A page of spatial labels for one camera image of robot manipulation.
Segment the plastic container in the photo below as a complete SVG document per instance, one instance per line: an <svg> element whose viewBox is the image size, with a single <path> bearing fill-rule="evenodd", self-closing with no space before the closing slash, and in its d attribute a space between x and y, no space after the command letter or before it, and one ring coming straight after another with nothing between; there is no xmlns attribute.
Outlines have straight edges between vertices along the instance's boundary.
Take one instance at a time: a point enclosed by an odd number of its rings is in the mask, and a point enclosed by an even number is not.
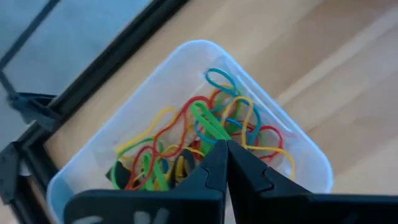
<svg viewBox="0 0 398 224"><path fill-rule="evenodd" d="M328 159L317 145L221 47L207 40L195 40L175 49L51 180L47 204L54 219L62 222L65 204L73 195L88 189L112 189L105 173L116 160L116 146L141 133L161 109L168 106L179 109L192 96L208 96L214 88L207 83L203 72L210 67L229 73L242 95L253 99L263 124L281 131L284 149L295 159L294 181L312 192L328 193L333 185L333 174ZM225 83L221 75L211 78ZM154 132L171 119L170 114ZM276 146L277 137L270 131L266 133L267 142ZM179 133L169 134L170 141L177 142L178 138ZM289 161L282 155L278 155L271 166L284 175L290 172ZM226 223L233 222L230 202L226 209Z"/></svg>

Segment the black metal frame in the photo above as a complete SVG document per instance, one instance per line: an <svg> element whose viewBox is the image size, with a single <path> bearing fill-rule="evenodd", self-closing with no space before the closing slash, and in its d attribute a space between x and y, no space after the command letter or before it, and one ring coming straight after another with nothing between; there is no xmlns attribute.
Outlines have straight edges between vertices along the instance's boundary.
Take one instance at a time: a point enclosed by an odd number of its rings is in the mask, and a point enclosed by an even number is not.
<svg viewBox="0 0 398 224"><path fill-rule="evenodd" d="M53 4L56 2L58 1L50 1L47 5L51 4L55 7ZM49 110L59 114L54 131L48 131L35 121L18 140L10 143L8 147L11 147L11 151L14 152L7 154L2 151L0 153L0 196L4 203L11 206L20 223L49 223L49 220L38 206L28 181L25 177L9 175L12 172L8 164L14 164L15 160L17 162L20 159L25 160L34 182L45 197L47 186L58 171L44 148L46 140L186 2L187 0L152 1L93 63L47 106ZM10 51L15 55L18 50Z"/></svg>

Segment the wooden surface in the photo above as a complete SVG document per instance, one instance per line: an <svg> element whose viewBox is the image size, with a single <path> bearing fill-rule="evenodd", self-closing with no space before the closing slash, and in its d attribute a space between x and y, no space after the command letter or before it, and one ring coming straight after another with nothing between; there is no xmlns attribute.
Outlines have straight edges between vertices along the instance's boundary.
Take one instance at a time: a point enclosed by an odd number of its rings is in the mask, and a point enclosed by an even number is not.
<svg viewBox="0 0 398 224"><path fill-rule="evenodd" d="M229 52L327 155L333 192L398 194L398 2L191 0L46 143L61 168L178 45Z"/></svg>

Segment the blue rubber band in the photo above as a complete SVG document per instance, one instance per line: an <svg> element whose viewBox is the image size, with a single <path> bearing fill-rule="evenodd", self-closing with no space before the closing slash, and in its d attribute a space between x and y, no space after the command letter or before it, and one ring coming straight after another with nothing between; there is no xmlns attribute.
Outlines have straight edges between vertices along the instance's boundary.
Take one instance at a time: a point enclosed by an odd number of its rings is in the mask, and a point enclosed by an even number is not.
<svg viewBox="0 0 398 224"><path fill-rule="evenodd" d="M210 72L215 72L215 73L218 73L218 74L224 76L224 77L230 82L230 84L231 84L231 86L232 86L232 88L233 88L233 91L230 90L230 89L228 89L228 88L225 88L225 87L223 87L223 86L221 86L221 85L215 83L213 80L211 80L210 77L209 77L209 73L210 73ZM214 87L216 87L216 88L219 88L219 89L222 90L223 92L225 92L225 93L227 93L227 94L229 94L229 95L231 95L231 96L234 96L234 97L238 95L238 94L237 94L238 90L237 90L237 88L236 88L235 81L234 81L226 72L224 72L224 71L222 71L222 70L220 70L220 69L218 69L218 68L209 68L209 69L205 72L205 78L206 78L206 80L210 83L210 85L212 85L212 86L214 86Z"/></svg>

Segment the wooden table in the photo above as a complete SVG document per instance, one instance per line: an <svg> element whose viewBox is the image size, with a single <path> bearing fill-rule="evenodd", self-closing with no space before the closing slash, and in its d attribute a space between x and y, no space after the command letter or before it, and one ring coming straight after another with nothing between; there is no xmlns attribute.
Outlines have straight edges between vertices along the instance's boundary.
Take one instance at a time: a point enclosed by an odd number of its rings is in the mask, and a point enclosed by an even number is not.
<svg viewBox="0 0 398 224"><path fill-rule="evenodd" d="M191 0L47 141L47 151L64 166L174 48L208 39L319 145L333 166L333 192L398 194L397 6Z"/></svg>

